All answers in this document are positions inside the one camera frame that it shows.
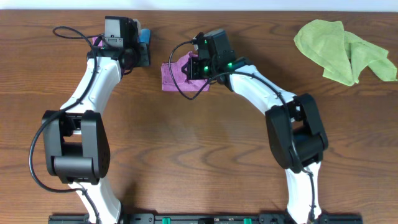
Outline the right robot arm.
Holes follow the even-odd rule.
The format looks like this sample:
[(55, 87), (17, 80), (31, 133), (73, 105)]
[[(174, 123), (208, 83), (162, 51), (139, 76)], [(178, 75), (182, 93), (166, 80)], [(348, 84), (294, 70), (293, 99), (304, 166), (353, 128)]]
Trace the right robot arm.
[(182, 72), (188, 80), (225, 85), (264, 114), (271, 153), (287, 178), (287, 212), (295, 223), (315, 223), (321, 214), (317, 179), (328, 139), (314, 98), (278, 87), (248, 58), (238, 58), (223, 29), (201, 32), (189, 44), (197, 56)]

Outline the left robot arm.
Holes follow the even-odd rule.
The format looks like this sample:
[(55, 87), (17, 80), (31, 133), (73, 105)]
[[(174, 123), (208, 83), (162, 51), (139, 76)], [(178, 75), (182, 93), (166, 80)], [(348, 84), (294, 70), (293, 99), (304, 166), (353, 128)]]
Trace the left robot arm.
[(150, 64), (149, 29), (117, 16), (107, 16), (104, 25), (104, 34), (89, 43), (86, 71), (75, 92), (58, 111), (45, 112), (39, 129), (49, 174), (67, 184), (67, 192), (77, 192), (88, 211), (82, 223), (119, 223), (123, 217), (106, 176), (110, 148), (102, 114), (122, 77)]

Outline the purple microfiber cloth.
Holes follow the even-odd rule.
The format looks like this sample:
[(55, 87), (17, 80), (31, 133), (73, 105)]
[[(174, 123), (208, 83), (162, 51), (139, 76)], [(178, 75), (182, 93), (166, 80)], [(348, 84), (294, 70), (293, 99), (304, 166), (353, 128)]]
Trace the purple microfiber cloth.
[[(174, 79), (182, 91), (198, 91), (206, 83), (206, 80), (188, 80), (186, 74), (182, 72), (182, 66), (185, 65), (192, 57), (197, 57), (197, 55), (192, 51), (189, 51), (176, 62), (170, 63)], [(172, 80), (168, 63), (162, 64), (161, 76), (163, 91), (178, 91)]]

